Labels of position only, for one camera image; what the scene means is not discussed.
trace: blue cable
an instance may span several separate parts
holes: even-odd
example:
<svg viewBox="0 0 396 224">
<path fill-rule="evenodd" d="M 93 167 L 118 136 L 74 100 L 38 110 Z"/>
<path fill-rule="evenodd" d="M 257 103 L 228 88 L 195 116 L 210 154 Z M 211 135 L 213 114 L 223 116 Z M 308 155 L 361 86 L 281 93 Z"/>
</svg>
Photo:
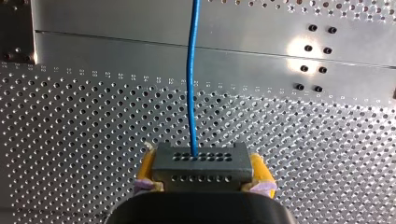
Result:
<svg viewBox="0 0 396 224">
<path fill-rule="evenodd" d="M 199 11 L 201 0 L 193 0 L 191 25 L 189 36 L 189 48 L 187 52 L 187 108 L 190 125 L 190 140 L 191 140 L 191 155 L 198 156 L 197 148 L 197 133 L 195 130 L 195 116 L 194 116 L 194 57 L 195 57 L 195 43 L 197 40 Z"/>
</svg>

